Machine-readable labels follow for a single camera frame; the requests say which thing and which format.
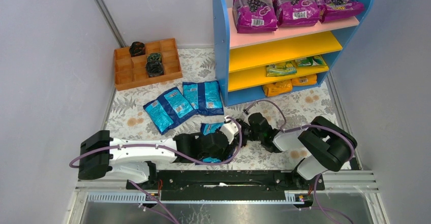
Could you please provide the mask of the large blue candy bag front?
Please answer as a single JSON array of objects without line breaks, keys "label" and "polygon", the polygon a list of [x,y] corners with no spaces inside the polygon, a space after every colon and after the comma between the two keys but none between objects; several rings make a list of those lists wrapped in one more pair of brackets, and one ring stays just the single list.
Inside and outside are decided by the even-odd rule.
[{"label": "large blue candy bag front", "polygon": [[[220,129],[222,127],[224,123],[223,122],[217,122],[217,123],[202,123],[201,124],[201,128],[200,128],[200,132],[203,135],[208,135],[210,133],[214,133],[216,132],[218,129]],[[213,157],[207,157],[204,158],[202,160],[205,163],[219,163],[221,162],[220,159],[218,158],[213,158]]]}]

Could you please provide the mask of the orange mango candy bag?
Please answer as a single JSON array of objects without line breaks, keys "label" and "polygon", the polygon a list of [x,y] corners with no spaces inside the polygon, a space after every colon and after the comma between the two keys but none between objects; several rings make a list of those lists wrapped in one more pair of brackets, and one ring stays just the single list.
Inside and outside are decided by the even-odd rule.
[{"label": "orange mango candy bag", "polygon": [[273,97],[279,94],[291,92],[293,85],[291,79],[278,81],[274,83],[268,83],[262,86],[266,97]]}]

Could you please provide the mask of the yellow green Fox's candy bag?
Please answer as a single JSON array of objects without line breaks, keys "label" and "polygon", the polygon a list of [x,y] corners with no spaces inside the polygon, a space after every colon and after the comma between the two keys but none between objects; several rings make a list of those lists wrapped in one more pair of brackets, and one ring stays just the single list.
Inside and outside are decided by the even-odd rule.
[{"label": "yellow green Fox's candy bag", "polygon": [[279,62],[266,66],[267,77],[287,76],[297,73],[297,69],[290,61]]}]

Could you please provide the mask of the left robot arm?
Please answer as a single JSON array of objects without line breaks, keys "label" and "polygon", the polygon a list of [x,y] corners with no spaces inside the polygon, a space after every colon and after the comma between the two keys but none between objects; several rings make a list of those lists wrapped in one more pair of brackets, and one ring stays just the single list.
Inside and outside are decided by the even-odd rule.
[{"label": "left robot arm", "polygon": [[221,165],[237,153],[238,129],[218,129],[213,133],[179,134],[161,140],[125,140],[113,138],[109,130],[100,130],[80,144],[80,155],[70,162],[78,169],[78,179],[104,177],[154,181],[156,164],[192,163]]}]

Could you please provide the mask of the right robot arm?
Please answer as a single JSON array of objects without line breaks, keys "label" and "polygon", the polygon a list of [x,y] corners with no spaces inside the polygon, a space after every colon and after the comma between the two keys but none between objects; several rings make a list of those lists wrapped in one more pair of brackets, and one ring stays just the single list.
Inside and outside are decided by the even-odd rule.
[{"label": "right robot arm", "polygon": [[253,113],[246,117],[242,131],[243,137],[260,142],[271,153],[306,148],[310,156],[304,157],[292,173],[292,181],[299,183],[325,171],[339,171],[357,147],[354,137],[322,116],[303,127],[282,130],[273,128],[261,113]]}]

